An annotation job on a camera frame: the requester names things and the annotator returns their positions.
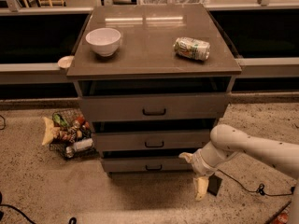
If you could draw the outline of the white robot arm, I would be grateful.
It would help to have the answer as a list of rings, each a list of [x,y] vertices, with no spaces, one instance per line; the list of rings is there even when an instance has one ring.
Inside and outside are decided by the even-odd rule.
[[[244,133],[232,126],[220,124],[210,132],[209,142],[194,153],[182,152],[178,156],[192,166],[195,200],[205,198],[209,181],[218,166],[245,153],[257,161],[299,180],[299,145],[264,139]]]

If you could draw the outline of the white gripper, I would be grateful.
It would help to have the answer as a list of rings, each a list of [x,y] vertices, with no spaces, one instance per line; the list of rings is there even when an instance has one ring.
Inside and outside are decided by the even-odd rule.
[[[187,163],[192,164],[192,168],[199,177],[193,180],[195,200],[201,201],[205,198],[209,179],[208,176],[212,176],[217,169],[207,164],[201,154],[201,150],[196,150],[193,154],[188,152],[182,152],[178,155],[180,159],[184,159]]]

